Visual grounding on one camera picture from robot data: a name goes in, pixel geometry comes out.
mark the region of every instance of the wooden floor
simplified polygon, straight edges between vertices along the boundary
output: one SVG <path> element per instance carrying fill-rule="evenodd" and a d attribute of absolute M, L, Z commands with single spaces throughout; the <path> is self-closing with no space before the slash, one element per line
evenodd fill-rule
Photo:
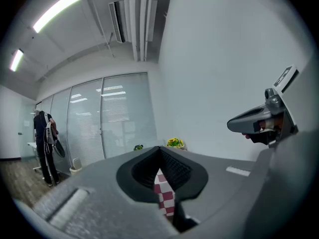
<path fill-rule="evenodd" d="M 49 187 L 42 179 L 41 170 L 34 171 L 38 162 L 35 158 L 18 161 L 1 161 L 0 173 L 2 179 L 11 193 L 11 196 L 32 207 L 45 193 L 53 187 Z M 60 181 L 67 179 L 60 174 Z"/>

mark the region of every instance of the pipe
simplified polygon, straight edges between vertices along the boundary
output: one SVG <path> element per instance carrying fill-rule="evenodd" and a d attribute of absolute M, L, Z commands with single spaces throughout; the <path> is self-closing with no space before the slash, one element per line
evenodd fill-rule
<path fill-rule="evenodd" d="M 113 54 L 113 52 L 112 52 L 112 50 L 111 50 L 110 44 L 108 43 L 108 41 L 107 41 L 107 39 L 106 39 L 104 30 L 103 30 L 103 27 L 102 27 L 102 24 L 101 24 L 101 21 L 100 21 L 100 17 L 99 17 L 99 14 L 98 14 L 98 10 L 96 9 L 95 0 L 92 0 L 92 3 L 93 3 L 93 6 L 94 6 L 94 10 L 95 10 L 95 13 L 96 13 L 96 17 L 98 18 L 98 22 L 99 22 L 100 28 L 101 28 L 102 33 L 103 33 L 104 40 L 105 40 L 106 44 L 107 44 L 108 47 L 109 47 L 110 53 L 112 54 L 113 57 L 115 57 L 114 54 Z"/>
<path fill-rule="evenodd" d="M 128 42 L 132 42 L 131 21 L 130 21 L 130 0 L 124 0 L 126 30 L 128 32 Z"/>
<path fill-rule="evenodd" d="M 138 48 L 136 41 L 136 0 L 130 0 L 130 21 L 132 32 L 132 48 L 134 60 L 138 61 Z"/>
<path fill-rule="evenodd" d="M 83 4 L 82 4 L 82 3 L 81 3 L 81 8 L 82 8 L 82 12 L 83 12 L 83 14 L 84 14 L 84 17 L 86 18 L 86 22 L 88 23 L 88 27 L 89 27 L 89 29 L 90 29 L 91 35 L 93 36 L 93 39 L 94 39 L 95 42 L 96 42 L 96 46 L 98 47 L 99 52 L 101 52 L 100 47 L 99 47 L 99 43 L 98 43 L 97 39 L 95 38 L 94 33 L 93 33 L 92 29 L 91 29 L 91 25 L 90 25 L 90 23 L 89 23 L 89 20 L 88 20 L 87 16 L 85 15 L 85 12 L 84 12 Z"/>
<path fill-rule="evenodd" d="M 141 51 L 141 61 L 144 61 L 146 1 L 147 0 L 141 0 L 141 10 L 140 10 L 140 51 Z"/>
<path fill-rule="evenodd" d="M 148 43 L 149 43 L 149 28 L 150 28 L 151 9 L 152 9 L 152 0 L 149 0 L 149 5 L 148 5 L 148 18 L 147 18 L 147 21 L 146 21 L 145 56 L 144 56 L 144 61 L 147 60 L 147 56 L 148 56 Z"/>

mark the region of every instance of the white wall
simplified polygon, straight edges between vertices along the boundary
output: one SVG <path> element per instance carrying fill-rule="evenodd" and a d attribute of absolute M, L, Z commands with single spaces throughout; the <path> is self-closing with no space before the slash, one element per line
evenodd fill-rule
<path fill-rule="evenodd" d="M 156 51 L 157 54 L 160 52 L 160 44 L 165 28 L 165 14 L 168 11 L 170 0 L 157 0 L 158 5 L 156 8 L 155 25 L 154 25 L 154 35 L 153 41 L 149 43 L 149 47 Z"/>
<path fill-rule="evenodd" d="M 59 91 L 90 80 L 126 73 L 147 72 L 157 135 L 158 139 L 163 139 L 166 128 L 159 65 L 153 61 L 134 62 L 130 43 L 112 47 L 112 51 L 116 58 L 110 57 L 108 50 L 102 50 L 81 57 L 58 69 L 42 82 L 37 101 L 40 102 Z"/>
<path fill-rule="evenodd" d="M 34 101 L 0 85 L 0 159 L 21 157 L 18 132 L 21 129 L 21 105 L 25 103 Z"/>
<path fill-rule="evenodd" d="M 255 160 L 265 145 L 226 123 L 261 105 L 283 70 L 306 65 L 313 46 L 282 0 L 170 0 L 159 66 L 165 136 L 197 153 Z"/>
<path fill-rule="evenodd" d="M 39 90 L 39 83 L 29 79 L 24 71 L 13 72 L 8 68 L 0 69 L 0 84 L 25 97 L 35 100 Z"/>

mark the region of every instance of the ceiling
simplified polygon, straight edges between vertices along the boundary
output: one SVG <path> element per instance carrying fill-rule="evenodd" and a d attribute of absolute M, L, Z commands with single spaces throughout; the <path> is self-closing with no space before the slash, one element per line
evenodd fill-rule
<path fill-rule="evenodd" d="M 76 54 L 105 44 L 92 0 L 80 0 L 72 4 L 53 18 L 40 33 L 36 33 L 32 26 L 57 1 L 28 0 L 20 9 L 1 45 L 2 71 L 9 70 L 13 55 L 20 48 L 24 56 L 14 76 L 33 84 Z M 113 31 L 108 3 L 113 1 L 118 0 L 95 0 L 107 40 Z"/>

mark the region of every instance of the red and white checkered fabric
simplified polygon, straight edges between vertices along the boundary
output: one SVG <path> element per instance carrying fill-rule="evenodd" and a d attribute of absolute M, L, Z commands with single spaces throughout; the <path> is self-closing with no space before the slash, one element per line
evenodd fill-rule
<path fill-rule="evenodd" d="M 166 216 L 173 216 L 175 192 L 166 181 L 161 170 L 159 170 L 156 175 L 154 191 L 159 195 L 159 209 L 162 213 Z"/>

